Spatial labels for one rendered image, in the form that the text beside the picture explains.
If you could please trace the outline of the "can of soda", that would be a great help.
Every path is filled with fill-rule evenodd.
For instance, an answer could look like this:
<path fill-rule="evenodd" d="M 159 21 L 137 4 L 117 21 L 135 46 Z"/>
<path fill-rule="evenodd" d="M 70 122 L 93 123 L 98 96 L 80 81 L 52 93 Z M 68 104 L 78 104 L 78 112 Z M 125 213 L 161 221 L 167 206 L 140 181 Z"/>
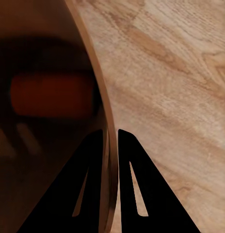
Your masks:
<path fill-rule="evenodd" d="M 87 73 L 20 70 L 8 81 L 6 99 L 22 117 L 86 120 L 97 115 L 99 87 Z"/>

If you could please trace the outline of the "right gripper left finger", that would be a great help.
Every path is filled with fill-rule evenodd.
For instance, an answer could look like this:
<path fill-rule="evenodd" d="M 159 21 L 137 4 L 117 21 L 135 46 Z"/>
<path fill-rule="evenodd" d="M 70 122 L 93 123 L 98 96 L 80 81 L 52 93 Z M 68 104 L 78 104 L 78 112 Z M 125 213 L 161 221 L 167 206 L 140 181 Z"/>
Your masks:
<path fill-rule="evenodd" d="M 89 133 L 17 233 L 98 233 L 103 130 Z M 88 172 L 80 214 L 72 216 Z"/>

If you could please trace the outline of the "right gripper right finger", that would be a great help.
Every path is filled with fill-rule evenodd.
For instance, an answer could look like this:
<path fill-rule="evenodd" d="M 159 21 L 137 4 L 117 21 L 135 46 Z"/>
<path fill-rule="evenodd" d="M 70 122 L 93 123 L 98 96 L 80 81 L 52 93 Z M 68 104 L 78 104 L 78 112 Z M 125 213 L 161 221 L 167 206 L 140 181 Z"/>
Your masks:
<path fill-rule="evenodd" d="M 201 233 L 136 136 L 118 129 L 122 233 Z M 130 163 L 148 216 L 137 211 Z"/>

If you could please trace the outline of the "trash can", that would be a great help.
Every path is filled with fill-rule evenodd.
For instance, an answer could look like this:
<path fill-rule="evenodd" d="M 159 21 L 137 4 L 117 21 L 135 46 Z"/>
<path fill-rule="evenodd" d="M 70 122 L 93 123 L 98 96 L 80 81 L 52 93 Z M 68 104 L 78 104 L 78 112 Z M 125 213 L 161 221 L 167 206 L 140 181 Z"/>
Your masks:
<path fill-rule="evenodd" d="M 6 99 L 17 71 L 87 73 L 99 107 L 86 120 L 17 115 Z M 111 233 L 118 191 L 118 143 L 102 68 L 73 0 L 0 0 L 0 233 L 17 233 L 92 132 L 103 130 L 98 233 Z M 86 173 L 72 216 L 80 214 Z"/>

